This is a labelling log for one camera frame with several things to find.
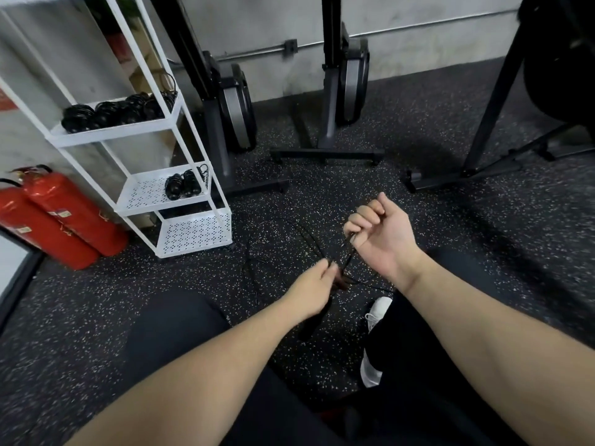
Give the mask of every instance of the red fire extinguisher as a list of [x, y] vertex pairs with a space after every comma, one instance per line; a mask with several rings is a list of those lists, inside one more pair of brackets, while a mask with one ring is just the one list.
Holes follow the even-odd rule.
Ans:
[[105, 256], [121, 252], [128, 234], [105, 217], [65, 175], [39, 164], [15, 169], [23, 179], [23, 190], [37, 205], [75, 232]]
[[99, 258], [93, 247], [31, 202], [19, 183], [0, 181], [16, 186], [0, 190], [0, 225], [74, 270]]

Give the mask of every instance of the gym floor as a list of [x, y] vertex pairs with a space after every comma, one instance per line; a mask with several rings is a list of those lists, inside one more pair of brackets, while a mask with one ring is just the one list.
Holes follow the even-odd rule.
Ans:
[[[233, 324], [279, 297], [281, 284], [266, 269], [257, 271], [258, 296], [242, 277], [246, 242], [287, 281], [316, 256], [282, 221], [259, 226], [262, 221], [295, 219], [328, 254], [339, 256], [342, 222], [378, 190], [409, 213], [422, 247], [474, 254], [499, 282], [502, 302], [595, 347], [595, 155], [555, 163], [525, 156], [523, 171], [417, 194], [400, 180], [407, 168], [435, 172], [462, 163], [501, 65], [497, 59], [371, 82], [361, 119], [339, 132], [337, 144], [384, 148], [384, 161], [377, 167], [285, 163], [291, 179], [285, 194], [230, 201], [234, 251], [158, 260], [132, 236], [122, 254], [86, 270], [44, 261], [0, 337], [0, 444], [62, 444], [114, 400], [127, 334], [153, 295], [196, 290], [212, 297]], [[281, 172], [268, 157], [270, 147], [314, 140], [320, 94], [267, 101], [256, 109], [259, 145], [237, 158], [242, 181]], [[518, 78], [488, 157], [557, 124], [531, 104]], [[361, 263], [353, 268], [362, 278], [366, 272]], [[362, 318], [384, 294], [362, 286], [349, 290], [335, 298], [309, 343], [292, 332], [275, 352], [275, 367], [311, 406], [359, 388]]]

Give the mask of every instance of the jump rope handle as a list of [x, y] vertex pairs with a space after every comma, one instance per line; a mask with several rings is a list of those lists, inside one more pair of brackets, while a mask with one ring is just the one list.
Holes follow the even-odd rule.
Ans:
[[327, 304], [324, 306], [324, 308], [319, 314], [309, 317], [303, 322], [303, 325], [297, 334], [298, 339], [300, 341], [310, 340], [312, 334], [316, 331], [318, 326], [320, 326], [320, 323], [323, 321], [324, 316], [327, 314], [329, 308], [331, 307], [331, 303], [333, 303], [332, 294], [328, 297]]

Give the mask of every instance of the hand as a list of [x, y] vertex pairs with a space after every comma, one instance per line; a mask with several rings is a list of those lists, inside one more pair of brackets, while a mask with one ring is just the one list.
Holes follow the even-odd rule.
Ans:
[[322, 311], [328, 301], [331, 286], [339, 269], [336, 263], [328, 265], [323, 259], [301, 274], [287, 290], [281, 301], [295, 315], [298, 324]]
[[405, 289], [415, 278], [420, 257], [409, 217], [384, 193], [362, 205], [343, 226], [351, 243], [370, 268]]

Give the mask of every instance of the white shoe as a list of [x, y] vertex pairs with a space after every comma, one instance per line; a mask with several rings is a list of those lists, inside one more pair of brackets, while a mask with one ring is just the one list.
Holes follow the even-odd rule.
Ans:
[[[372, 305], [372, 309], [369, 313], [366, 313], [366, 319], [368, 320], [368, 333], [372, 331], [372, 329], [376, 326], [376, 324], [384, 317], [386, 314], [386, 310], [389, 309], [390, 304], [392, 303], [392, 299], [390, 297], [379, 297]], [[359, 368], [359, 372], [362, 376], [362, 381], [364, 382], [364, 386], [366, 388], [375, 387], [380, 383], [380, 378], [382, 377], [382, 372], [376, 370], [370, 361], [368, 360], [368, 354], [364, 350], [364, 359], [362, 360], [362, 365]]]

